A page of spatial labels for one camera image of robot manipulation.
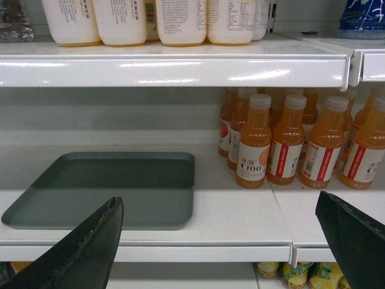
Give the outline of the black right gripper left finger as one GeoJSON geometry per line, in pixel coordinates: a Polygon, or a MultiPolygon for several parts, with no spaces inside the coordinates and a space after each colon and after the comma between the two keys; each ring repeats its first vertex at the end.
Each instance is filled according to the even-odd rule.
{"type": "Polygon", "coordinates": [[[124,205],[113,197],[1,288],[106,288],[124,205]]]}

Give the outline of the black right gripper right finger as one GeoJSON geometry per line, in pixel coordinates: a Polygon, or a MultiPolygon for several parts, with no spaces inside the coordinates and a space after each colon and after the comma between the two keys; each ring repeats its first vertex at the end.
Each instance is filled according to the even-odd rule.
{"type": "Polygon", "coordinates": [[[384,224],[321,191],[315,214],[351,288],[384,288],[384,224]]]}

